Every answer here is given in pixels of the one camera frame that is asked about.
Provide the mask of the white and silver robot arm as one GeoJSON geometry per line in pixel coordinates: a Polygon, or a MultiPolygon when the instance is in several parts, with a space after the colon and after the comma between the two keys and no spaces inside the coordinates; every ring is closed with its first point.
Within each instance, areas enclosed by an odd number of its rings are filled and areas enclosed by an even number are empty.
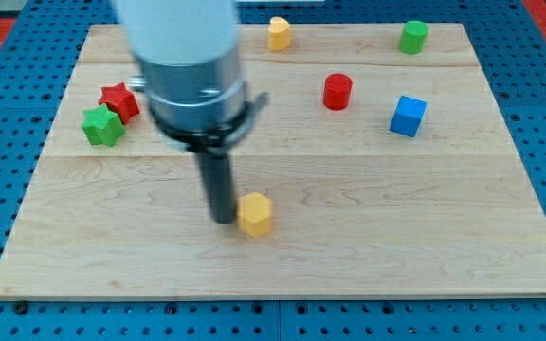
{"type": "Polygon", "coordinates": [[[182,150],[223,154],[268,95],[248,97],[232,0],[114,0],[158,129],[182,150]]]}

